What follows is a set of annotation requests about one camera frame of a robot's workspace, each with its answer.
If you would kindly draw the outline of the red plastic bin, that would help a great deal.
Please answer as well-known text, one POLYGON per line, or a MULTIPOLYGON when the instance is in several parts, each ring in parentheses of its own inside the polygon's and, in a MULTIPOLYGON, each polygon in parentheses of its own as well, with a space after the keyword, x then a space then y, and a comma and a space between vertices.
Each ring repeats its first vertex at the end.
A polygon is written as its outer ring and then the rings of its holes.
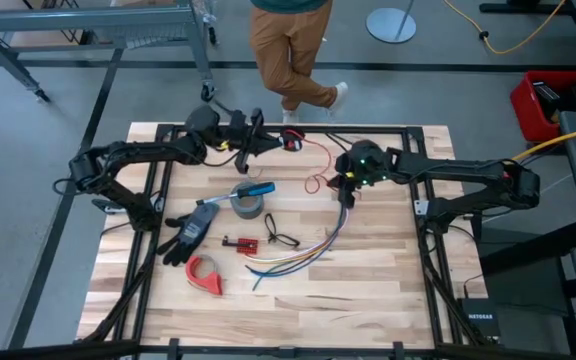
POLYGON ((526 141, 541 143, 560 135, 559 125, 551 121, 552 112, 542 105, 534 84, 543 82, 565 98, 576 86, 576 71, 528 71, 510 94, 522 134, 526 141))

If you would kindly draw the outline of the black aluminium frame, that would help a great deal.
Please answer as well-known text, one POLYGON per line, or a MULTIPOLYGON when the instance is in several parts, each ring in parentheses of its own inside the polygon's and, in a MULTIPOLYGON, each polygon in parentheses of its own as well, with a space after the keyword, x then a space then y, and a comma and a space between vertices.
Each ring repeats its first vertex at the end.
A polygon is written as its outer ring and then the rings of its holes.
MULTIPOLYGON (((183 124, 138 124, 127 142, 168 142, 185 134, 183 124), (151 131, 152 141, 142 132, 151 131)), ((300 236, 298 251, 265 248, 257 258, 217 247, 225 235, 256 231, 224 206, 196 255, 207 255, 226 281, 217 297, 188 284, 185 272, 162 265, 156 255, 169 215, 191 213, 199 198, 221 195, 244 179, 233 151, 208 150, 204 165, 178 162, 130 164, 116 181, 150 197, 161 216, 153 231, 110 236, 110 254, 97 264, 93 295, 113 288, 112 310, 87 337, 66 345, 26 347, 13 339, 0 360, 107 360, 163 353, 275 356, 386 356, 452 360, 576 360, 576 356, 503 348, 483 336, 455 301, 443 246, 429 251, 429 238, 417 214, 447 181, 410 185, 381 181, 354 192, 358 202, 344 208, 337 193, 307 194, 305 177, 334 175, 342 152, 331 140, 331 126, 309 126, 305 147, 249 156, 265 181, 278 189, 266 201, 280 220, 300 236), (124 268, 112 264, 123 256, 124 268)), ((421 153, 431 159, 420 127, 349 126, 353 144, 370 140, 421 153)))

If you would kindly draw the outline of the grey cart with wooden shelf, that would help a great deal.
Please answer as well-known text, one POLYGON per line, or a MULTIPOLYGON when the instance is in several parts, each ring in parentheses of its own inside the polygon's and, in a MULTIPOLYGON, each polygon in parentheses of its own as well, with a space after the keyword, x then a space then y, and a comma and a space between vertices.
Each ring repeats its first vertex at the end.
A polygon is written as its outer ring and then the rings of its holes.
POLYGON ((50 98, 22 64, 24 52, 186 46, 209 102, 216 93, 207 45, 216 43, 210 0, 0 0, 0 67, 38 101, 50 98))

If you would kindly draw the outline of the grey duct tape roll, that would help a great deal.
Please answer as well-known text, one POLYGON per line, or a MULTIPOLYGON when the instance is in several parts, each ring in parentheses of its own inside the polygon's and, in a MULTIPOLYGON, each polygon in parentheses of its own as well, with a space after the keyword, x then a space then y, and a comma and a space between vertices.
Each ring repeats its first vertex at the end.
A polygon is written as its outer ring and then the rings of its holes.
POLYGON ((242 182, 232 189, 231 207, 240 218, 250 220, 258 217, 264 208, 264 198, 262 195, 238 197, 238 191, 247 189, 253 191, 262 187, 261 183, 242 182))

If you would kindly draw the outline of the person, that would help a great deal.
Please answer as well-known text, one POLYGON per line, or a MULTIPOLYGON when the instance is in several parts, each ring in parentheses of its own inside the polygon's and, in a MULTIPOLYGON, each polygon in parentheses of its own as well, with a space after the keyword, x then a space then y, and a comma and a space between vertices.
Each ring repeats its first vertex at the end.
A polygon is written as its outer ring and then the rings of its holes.
POLYGON ((250 1, 250 45, 264 87, 281 96, 283 122, 298 122, 303 103, 337 112, 348 84, 324 86, 311 78, 333 0, 250 1))

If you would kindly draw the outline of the round metal floor stand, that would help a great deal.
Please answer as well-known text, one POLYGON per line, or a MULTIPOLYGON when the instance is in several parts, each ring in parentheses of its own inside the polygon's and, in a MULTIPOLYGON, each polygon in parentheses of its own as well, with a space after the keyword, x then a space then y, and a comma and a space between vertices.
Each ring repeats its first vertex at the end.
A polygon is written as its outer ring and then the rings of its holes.
POLYGON ((405 43, 417 32, 417 24, 411 15, 415 0, 408 0, 404 10, 383 7, 373 10, 366 18, 366 29, 375 39, 389 44, 405 43))

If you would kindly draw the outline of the red tape dispenser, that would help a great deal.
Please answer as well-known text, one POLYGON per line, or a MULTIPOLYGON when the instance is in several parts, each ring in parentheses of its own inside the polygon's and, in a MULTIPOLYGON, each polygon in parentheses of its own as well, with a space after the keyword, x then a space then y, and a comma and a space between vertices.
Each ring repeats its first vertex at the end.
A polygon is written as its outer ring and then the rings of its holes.
POLYGON ((192 255, 185 265, 187 281, 215 296, 222 296, 222 277, 216 262, 207 255, 192 255))

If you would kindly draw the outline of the black network switch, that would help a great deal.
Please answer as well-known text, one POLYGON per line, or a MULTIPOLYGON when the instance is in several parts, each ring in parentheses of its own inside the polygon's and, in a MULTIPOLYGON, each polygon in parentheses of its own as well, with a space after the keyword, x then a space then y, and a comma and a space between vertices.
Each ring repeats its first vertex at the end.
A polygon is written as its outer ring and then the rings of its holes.
POLYGON ((459 305, 469 321, 486 337, 500 336, 499 321, 494 304, 487 298, 461 298, 459 305))

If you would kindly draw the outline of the grey black work glove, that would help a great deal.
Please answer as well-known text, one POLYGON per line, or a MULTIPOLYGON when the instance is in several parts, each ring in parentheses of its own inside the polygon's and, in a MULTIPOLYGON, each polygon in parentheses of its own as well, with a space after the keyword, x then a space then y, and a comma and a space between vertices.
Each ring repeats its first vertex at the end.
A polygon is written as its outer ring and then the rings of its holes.
POLYGON ((164 265, 178 266, 187 263, 208 233, 220 207, 215 203, 198 205, 191 214, 178 218, 167 218, 165 225, 178 228, 179 232, 160 245, 156 254, 163 257, 164 265))

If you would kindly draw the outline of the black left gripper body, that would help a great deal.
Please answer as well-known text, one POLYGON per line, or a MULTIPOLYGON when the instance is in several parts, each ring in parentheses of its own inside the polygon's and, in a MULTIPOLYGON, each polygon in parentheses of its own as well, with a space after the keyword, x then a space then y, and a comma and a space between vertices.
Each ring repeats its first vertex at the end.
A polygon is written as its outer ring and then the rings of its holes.
POLYGON ((231 114, 231 120, 222 138, 228 150, 236 150, 235 167, 240 174, 247 174, 250 155, 257 156, 262 150, 261 128, 264 116, 260 108, 255 108, 247 123, 247 116, 241 110, 231 114))

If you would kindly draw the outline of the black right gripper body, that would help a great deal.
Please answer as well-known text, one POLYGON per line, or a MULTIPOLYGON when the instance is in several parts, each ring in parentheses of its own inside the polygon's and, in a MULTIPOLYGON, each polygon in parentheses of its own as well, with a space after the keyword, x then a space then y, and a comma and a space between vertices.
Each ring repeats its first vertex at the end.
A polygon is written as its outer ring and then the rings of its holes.
POLYGON ((327 181, 327 186, 339 196, 352 194, 367 183, 368 170, 364 167, 355 169, 335 168, 335 175, 327 181))

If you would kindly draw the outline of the blue black handled screwdriver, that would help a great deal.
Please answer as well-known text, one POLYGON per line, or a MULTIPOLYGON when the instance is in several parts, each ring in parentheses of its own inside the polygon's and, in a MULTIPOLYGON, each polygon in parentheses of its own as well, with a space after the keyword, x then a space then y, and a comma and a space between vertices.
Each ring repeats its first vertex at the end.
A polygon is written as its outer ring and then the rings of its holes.
POLYGON ((216 197, 211 197, 207 199, 200 199, 196 201, 197 205, 204 205, 208 203, 219 202, 227 199, 232 198, 246 198, 246 197, 255 197, 255 196, 262 196, 268 193, 271 193, 276 190, 274 182, 264 182, 252 185, 246 185, 242 188, 238 188, 233 190, 230 194, 227 195, 219 195, 216 197))

